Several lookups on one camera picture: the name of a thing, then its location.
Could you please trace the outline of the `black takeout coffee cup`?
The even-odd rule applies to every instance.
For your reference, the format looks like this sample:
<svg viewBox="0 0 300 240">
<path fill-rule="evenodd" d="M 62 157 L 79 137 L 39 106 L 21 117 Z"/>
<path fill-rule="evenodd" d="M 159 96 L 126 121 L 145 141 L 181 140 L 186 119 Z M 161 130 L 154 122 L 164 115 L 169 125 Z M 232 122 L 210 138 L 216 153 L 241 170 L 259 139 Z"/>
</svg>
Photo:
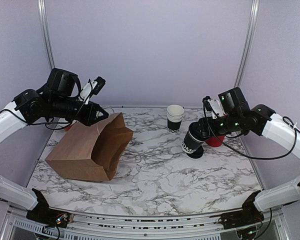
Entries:
<svg viewBox="0 0 300 240">
<path fill-rule="evenodd" d="M 182 150 L 193 154 L 208 138 L 200 131 L 200 124 L 192 122 L 181 144 Z"/>
</svg>

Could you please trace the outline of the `aluminium frame post left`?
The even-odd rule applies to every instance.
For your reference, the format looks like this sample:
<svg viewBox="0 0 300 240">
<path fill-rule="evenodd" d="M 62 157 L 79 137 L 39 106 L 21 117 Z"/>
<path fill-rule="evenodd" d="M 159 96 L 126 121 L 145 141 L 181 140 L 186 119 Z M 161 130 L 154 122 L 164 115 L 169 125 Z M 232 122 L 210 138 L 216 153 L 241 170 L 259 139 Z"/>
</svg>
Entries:
<svg viewBox="0 0 300 240">
<path fill-rule="evenodd" d="M 44 42 L 45 51 L 47 55 L 48 65 L 52 70 L 55 67 L 55 60 L 53 56 L 53 49 L 51 44 L 50 32 L 49 32 L 49 24 L 48 24 L 47 12 L 46 12 L 45 0 L 38 0 L 37 5 L 38 5 L 39 21 L 41 25 L 41 31 L 43 35 L 43 42 Z"/>
</svg>

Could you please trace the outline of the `orange white bowl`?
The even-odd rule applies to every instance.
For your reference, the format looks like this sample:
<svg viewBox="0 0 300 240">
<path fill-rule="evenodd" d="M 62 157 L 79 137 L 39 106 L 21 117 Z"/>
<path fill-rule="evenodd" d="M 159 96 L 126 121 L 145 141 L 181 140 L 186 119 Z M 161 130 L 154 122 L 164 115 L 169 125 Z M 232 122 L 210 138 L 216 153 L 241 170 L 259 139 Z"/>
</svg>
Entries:
<svg viewBox="0 0 300 240">
<path fill-rule="evenodd" d="M 66 127 L 64 130 L 65 130 L 65 131 L 69 131 L 69 130 L 71 129 L 71 127 L 72 127 L 72 125 Z"/>
</svg>

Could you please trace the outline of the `aluminium frame post right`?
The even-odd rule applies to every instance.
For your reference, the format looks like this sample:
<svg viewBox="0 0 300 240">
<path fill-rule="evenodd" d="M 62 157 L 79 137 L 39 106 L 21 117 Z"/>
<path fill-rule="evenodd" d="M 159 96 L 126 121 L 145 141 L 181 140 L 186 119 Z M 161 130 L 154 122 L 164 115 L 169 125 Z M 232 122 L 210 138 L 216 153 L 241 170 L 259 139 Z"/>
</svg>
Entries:
<svg viewBox="0 0 300 240">
<path fill-rule="evenodd" d="M 245 42 L 243 46 L 243 52 L 241 55 L 238 71 L 236 74 L 234 87 L 240 87 L 244 79 L 245 69 L 247 66 L 248 58 L 252 49 L 254 36 L 256 32 L 259 7 L 260 7 L 260 0 L 253 0 L 251 2 L 247 32 L 246 32 Z"/>
</svg>

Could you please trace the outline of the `spare black cup lid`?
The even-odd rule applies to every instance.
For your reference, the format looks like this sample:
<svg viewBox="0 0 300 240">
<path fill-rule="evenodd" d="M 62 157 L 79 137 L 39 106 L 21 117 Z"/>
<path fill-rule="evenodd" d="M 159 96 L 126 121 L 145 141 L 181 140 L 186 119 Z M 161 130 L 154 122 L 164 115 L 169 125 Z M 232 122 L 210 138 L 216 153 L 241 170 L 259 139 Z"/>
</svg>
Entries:
<svg viewBox="0 0 300 240">
<path fill-rule="evenodd" d="M 187 153 L 187 156 L 192 158 L 192 159 L 199 159 L 204 155 L 204 149 L 203 147 L 199 147 L 196 151 L 193 153 Z"/>
</svg>

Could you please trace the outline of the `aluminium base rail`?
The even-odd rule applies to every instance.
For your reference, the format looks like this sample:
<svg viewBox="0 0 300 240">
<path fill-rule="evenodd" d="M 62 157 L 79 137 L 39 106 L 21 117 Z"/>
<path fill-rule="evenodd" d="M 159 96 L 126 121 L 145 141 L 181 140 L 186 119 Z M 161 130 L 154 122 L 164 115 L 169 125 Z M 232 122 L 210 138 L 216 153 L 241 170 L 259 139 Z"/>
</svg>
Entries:
<svg viewBox="0 0 300 240">
<path fill-rule="evenodd" d="M 177 216 L 124 216 L 72 211 L 67 227 L 48 227 L 11 206 L 0 240 L 290 240 L 281 208 L 264 212 L 264 220 L 225 228 L 229 211 Z"/>
</svg>

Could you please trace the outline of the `red utensil holder cup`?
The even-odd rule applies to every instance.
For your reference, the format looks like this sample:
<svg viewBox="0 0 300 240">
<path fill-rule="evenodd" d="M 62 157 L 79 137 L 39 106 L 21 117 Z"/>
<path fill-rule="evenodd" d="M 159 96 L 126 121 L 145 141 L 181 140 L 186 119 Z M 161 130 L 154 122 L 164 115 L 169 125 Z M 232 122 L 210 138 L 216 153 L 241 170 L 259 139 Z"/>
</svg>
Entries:
<svg viewBox="0 0 300 240">
<path fill-rule="evenodd" d="M 217 136 L 217 137 L 210 137 L 208 140 L 206 140 L 206 144 L 210 147 L 220 147 L 222 145 L 222 141 L 225 139 L 225 136 Z"/>
</svg>

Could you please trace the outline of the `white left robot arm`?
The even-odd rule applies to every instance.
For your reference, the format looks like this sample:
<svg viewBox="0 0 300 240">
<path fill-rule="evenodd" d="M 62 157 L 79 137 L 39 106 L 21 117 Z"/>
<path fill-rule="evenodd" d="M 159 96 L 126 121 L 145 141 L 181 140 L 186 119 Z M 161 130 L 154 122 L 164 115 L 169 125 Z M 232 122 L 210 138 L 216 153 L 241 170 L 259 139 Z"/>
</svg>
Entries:
<svg viewBox="0 0 300 240">
<path fill-rule="evenodd" d="M 47 126 L 91 126 L 108 117 L 92 101 L 105 83 L 100 76 L 81 83 L 77 74 L 54 68 L 42 86 L 19 89 L 7 99 L 0 108 L 0 211 L 12 206 L 38 223 L 60 227 L 69 222 L 69 212 L 51 208 L 43 193 L 28 183 L 48 142 Z"/>
</svg>

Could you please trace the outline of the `brown paper bag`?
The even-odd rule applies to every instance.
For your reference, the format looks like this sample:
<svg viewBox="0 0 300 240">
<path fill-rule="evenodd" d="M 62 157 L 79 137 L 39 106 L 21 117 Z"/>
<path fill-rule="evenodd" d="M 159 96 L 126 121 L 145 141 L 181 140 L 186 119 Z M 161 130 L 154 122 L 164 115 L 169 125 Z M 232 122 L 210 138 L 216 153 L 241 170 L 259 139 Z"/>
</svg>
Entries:
<svg viewBox="0 0 300 240">
<path fill-rule="evenodd" d="M 45 161 L 61 177 L 87 182 L 114 178 L 120 158 L 133 137 L 121 112 L 92 126 L 75 123 Z"/>
</svg>

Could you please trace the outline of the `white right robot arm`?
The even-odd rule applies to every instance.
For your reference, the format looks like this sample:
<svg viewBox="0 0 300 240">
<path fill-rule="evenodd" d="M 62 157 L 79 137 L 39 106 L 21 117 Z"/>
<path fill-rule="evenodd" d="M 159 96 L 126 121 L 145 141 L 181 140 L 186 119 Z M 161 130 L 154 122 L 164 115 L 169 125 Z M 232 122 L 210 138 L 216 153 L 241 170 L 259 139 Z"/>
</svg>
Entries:
<svg viewBox="0 0 300 240">
<path fill-rule="evenodd" d="M 256 161 L 275 161 L 294 155 L 300 160 L 300 129 L 291 118 L 281 116 L 272 108 L 258 104 L 251 108 L 239 87 L 218 95 L 218 99 L 206 96 L 202 99 L 204 117 L 199 121 L 200 134 L 205 137 L 225 136 L 233 132 L 247 135 L 252 132 L 264 137 L 286 150 L 272 157 L 246 158 Z M 268 190 L 254 193 L 243 204 L 237 219 L 248 224 L 258 212 L 300 201 L 300 176 Z"/>
</svg>

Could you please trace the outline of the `aluminium frame post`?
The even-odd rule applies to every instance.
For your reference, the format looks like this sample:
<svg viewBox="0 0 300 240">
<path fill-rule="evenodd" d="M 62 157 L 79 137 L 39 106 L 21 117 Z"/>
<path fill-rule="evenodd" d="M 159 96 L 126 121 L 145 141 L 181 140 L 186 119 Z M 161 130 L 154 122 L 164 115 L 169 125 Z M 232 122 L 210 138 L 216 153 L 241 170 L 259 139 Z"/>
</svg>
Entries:
<svg viewBox="0 0 300 240">
<path fill-rule="evenodd" d="M 43 42 L 44 42 L 45 51 L 47 55 L 48 65 L 52 70 L 55 67 L 55 60 L 53 56 L 53 49 L 51 44 L 50 32 L 49 32 L 49 24 L 48 24 L 47 12 L 46 12 L 45 0 L 38 0 L 37 5 L 38 5 L 39 21 L 41 25 L 41 31 L 43 35 Z"/>
<path fill-rule="evenodd" d="M 243 52 L 241 55 L 238 71 L 236 74 L 234 87 L 240 87 L 244 79 L 245 69 L 247 66 L 248 58 L 252 49 L 254 36 L 256 32 L 259 7 L 260 7 L 260 0 L 253 0 L 251 2 L 247 32 L 246 32 L 245 42 L 243 46 Z"/>
</svg>

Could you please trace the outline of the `stack of black paper cups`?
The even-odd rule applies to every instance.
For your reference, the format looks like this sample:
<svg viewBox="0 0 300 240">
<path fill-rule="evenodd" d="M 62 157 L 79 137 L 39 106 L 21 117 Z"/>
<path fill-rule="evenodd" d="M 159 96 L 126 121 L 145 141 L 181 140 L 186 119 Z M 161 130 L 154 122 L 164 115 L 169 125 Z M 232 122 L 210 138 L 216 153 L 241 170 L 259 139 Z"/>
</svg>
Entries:
<svg viewBox="0 0 300 240">
<path fill-rule="evenodd" d="M 170 133 L 177 133 L 185 115 L 185 109 L 177 104 L 169 105 L 166 109 L 167 129 Z"/>
</svg>

